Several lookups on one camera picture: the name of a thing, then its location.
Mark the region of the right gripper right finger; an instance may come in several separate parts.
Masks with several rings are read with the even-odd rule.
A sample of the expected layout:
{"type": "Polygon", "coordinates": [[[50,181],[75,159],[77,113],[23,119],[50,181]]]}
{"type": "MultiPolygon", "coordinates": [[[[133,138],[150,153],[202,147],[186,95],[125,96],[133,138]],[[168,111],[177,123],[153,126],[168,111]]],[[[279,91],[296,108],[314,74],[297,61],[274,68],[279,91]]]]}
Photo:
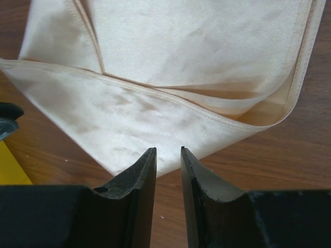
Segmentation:
{"type": "Polygon", "coordinates": [[[242,190],[185,147],[189,247],[330,247],[330,190],[242,190]]]}

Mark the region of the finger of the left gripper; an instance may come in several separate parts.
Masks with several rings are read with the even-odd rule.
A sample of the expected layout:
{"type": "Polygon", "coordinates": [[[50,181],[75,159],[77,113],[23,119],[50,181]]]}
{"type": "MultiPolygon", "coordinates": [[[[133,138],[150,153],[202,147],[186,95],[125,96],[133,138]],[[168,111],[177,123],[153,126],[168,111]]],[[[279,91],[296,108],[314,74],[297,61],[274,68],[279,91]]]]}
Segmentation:
{"type": "Polygon", "coordinates": [[[0,103],[0,140],[15,132],[19,125],[17,119],[24,114],[21,107],[13,103],[1,102],[0,103]]]}

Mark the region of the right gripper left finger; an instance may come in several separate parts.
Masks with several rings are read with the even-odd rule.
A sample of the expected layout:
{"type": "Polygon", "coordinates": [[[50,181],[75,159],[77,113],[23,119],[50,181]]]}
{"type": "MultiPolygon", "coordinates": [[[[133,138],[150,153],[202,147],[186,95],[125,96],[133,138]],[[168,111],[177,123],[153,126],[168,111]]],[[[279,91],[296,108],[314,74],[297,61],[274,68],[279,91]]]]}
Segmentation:
{"type": "Polygon", "coordinates": [[[106,184],[1,187],[1,247],[149,247],[157,150],[106,184]]]}

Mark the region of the peach cloth napkin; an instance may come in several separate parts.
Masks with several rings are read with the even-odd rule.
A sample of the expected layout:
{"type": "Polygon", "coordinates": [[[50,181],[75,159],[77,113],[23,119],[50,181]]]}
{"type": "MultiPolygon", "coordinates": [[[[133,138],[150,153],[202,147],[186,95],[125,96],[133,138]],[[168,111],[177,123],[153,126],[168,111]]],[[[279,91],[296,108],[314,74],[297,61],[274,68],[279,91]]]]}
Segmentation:
{"type": "Polygon", "coordinates": [[[325,1],[32,1],[7,78],[112,175],[204,158],[283,121],[325,1]]]}

